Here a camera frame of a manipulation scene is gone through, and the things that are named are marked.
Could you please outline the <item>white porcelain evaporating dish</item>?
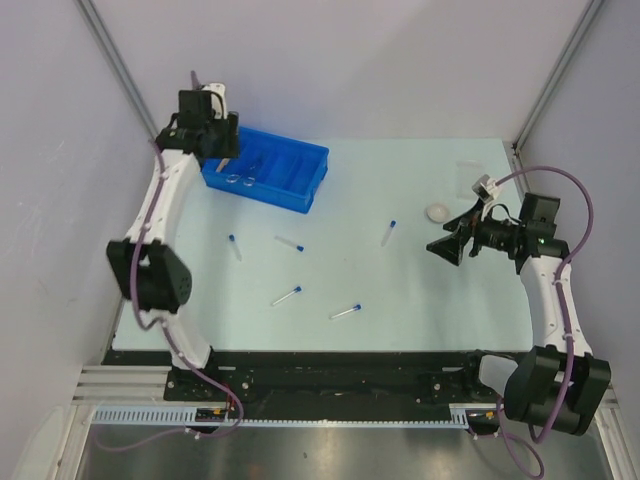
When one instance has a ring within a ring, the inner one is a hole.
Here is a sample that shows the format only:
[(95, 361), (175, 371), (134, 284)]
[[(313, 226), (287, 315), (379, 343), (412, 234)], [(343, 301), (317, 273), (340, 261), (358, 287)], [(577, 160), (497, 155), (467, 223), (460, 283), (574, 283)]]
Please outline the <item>white porcelain evaporating dish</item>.
[(436, 202), (425, 208), (425, 216), (434, 223), (443, 224), (450, 218), (450, 212), (446, 205)]

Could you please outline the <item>metal crucible tongs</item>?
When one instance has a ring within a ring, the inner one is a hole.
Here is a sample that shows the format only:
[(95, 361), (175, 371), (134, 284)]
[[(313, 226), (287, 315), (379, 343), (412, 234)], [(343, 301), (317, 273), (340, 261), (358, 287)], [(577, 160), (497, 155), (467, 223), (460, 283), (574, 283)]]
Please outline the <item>metal crucible tongs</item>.
[(242, 185), (246, 187), (252, 187), (259, 175), (260, 169), (264, 163), (264, 157), (257, 157), (250, 165), (247, 165), (246, 168), (241, 173), (230, 174), (226, 177), (226, 182), (229, 184), (236, 184), (240, 182)]

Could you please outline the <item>wooden test tube clamp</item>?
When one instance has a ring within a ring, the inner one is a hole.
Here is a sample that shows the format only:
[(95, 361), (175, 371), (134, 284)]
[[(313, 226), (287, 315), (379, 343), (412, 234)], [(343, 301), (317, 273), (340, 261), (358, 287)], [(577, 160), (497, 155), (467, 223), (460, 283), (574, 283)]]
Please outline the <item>wooden test tube clamp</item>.
[(229, 162), (231, 161), (230, 158), (224, 158), (220, 161), (218, 167), (216, 168), (216, 172), (217, 173), (221, 173), (223, 171), (223, 169), (229, 164)]

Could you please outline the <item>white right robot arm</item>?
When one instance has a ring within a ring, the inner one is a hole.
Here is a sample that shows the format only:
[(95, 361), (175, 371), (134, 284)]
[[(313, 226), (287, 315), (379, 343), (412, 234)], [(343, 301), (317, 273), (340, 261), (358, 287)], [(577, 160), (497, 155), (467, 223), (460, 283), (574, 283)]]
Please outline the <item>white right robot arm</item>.
[(493, 217), (497, 205), (494, 197), (479, 195), (470, 210), (444, 224), (447, 236), (426, 247), (455, 266), (484, 248), (506, 253), (528, 299), (531, 350), (519, 360), (483, 355), (461, 376), (462, 391), (473, 401), (496, 392), (508, 419), (580, 436), (608, 388), (611, 368), (594, 357), (579, 325), (569, 246), (555, 236), (560, 201), (528, 193), (518, 218), (505, 220)]

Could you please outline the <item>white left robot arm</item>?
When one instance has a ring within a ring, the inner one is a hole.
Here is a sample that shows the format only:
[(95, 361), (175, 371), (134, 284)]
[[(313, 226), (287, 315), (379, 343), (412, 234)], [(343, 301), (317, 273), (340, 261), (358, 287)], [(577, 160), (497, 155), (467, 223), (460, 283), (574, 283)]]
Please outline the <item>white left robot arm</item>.
[(173, 365), (191, 369), (187, 389), (207, 400), (219, 392), (221, 376), (206, 366), (211, 347), (187, 313), (193, 277), (175, 252), (175, 240), (186, 194), (203, 179), (206, 162), (239, 155), (239, 115), (175, 113), (150, 144), (155, 160), (151, 183), (125, 237), (109, 241), (106, 255), (138, 328), (162, 332)]

